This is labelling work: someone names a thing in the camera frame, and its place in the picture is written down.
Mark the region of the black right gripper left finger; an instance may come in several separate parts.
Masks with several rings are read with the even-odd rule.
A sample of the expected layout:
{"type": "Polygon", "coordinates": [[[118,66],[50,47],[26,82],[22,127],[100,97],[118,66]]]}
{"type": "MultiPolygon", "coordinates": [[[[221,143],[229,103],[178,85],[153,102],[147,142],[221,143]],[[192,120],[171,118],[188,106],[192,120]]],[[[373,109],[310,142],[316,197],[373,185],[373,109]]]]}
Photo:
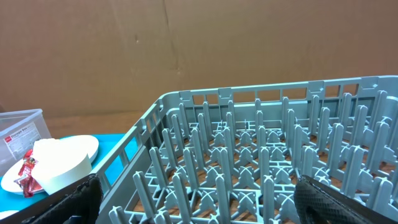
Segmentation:
{"type": "Polygon", "coordinates": [[[86,177],[1,220],[9,224],[95,224],[103,201],[98,174],[86,177]]]}

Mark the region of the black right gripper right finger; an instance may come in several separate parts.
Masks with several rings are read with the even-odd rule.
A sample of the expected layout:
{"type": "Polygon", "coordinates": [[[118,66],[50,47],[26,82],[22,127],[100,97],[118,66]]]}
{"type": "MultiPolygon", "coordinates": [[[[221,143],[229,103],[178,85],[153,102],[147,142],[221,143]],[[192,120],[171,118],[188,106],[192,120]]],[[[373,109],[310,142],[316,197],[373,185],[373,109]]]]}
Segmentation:
{"type": "Polygon", "coordinates": [[[294,204],[301,223],[397,223],[307,175],[298,178],[294,204]]]}

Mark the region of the white paper cup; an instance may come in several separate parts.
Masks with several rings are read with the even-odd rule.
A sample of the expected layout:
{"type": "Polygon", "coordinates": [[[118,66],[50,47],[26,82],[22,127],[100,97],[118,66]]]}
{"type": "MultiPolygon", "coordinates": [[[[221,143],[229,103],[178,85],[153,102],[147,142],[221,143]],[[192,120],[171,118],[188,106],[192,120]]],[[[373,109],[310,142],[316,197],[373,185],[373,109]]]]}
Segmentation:
{"type": "Polygon", "coordinates": [[[38,164],[32,177],[49,195],[84,178],[91,170],[86,148],[67,139],[41,139],[35,142],[33,158],[38,164]]]}

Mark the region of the large white plate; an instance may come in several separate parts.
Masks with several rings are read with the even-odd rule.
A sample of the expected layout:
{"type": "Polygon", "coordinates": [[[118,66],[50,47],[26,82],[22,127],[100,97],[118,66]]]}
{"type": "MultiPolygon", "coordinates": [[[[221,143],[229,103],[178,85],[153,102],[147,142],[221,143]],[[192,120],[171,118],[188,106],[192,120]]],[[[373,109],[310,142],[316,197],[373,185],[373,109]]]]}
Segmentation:
{"type": "Polygon", "coordinates": [[[24,197],[52,194],[89,174],[98,151],[91,135],[38,140],[6,171],[1,188],[24,197]]]}

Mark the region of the red snack wrapper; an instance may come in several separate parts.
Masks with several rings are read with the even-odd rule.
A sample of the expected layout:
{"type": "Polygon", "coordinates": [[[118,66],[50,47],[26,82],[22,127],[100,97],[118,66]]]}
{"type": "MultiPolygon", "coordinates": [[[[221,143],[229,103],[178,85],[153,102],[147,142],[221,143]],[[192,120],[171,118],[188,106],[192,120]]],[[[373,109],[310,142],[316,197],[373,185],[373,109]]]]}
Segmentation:
{"type": "Polygon", "coordinates": [[[22,158],[19,177],[14,181],[22,189],[25,198],[31,198],[35,191],[42,190],[40,184],[32,177],[32,171],[37,164],[38,160],[33,158],[33,149],[29,149],[22,158]]]}

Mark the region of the white bowl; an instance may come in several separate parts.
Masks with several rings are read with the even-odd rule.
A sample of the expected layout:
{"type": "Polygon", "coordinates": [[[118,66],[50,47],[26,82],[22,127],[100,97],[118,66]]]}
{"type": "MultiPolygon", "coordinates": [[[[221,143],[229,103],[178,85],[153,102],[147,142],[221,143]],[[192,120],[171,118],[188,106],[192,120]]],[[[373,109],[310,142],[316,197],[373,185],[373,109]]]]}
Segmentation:
{"type": "Polygon", "coordinates": [[[11,215],[13,215],[17,212],[18,212],[18,210],[6,210],[3,212],[0,212],[0,220],[10,217],[11,215]]]}

